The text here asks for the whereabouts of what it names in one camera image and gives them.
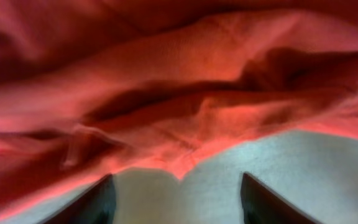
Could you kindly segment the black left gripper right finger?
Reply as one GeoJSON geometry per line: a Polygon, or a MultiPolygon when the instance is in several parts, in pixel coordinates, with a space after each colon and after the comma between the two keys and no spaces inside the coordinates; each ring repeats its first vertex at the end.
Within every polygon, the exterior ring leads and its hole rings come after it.
{"type": "Polygon", "coordinates": [[[248,172],[242,175],[240,195],[245,224],[321,223],[248,172]]]}

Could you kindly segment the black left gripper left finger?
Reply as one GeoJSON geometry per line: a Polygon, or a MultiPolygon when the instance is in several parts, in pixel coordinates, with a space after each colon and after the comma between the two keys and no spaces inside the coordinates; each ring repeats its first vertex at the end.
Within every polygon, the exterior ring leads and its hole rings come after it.
{"type": "Polygon", "coordinates": [[[115,211],[114,176],[108,174],[39,224],[112,224],[115,211]]]}

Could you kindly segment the orange t-shirt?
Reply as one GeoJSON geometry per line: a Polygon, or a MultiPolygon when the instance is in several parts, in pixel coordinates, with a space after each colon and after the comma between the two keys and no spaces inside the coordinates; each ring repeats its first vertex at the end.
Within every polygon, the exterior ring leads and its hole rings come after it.
{"type": "Polygon", "coordinates": [[[291,129],[358,139],[358,1],[0,0],[0,220],[291,129]]]}

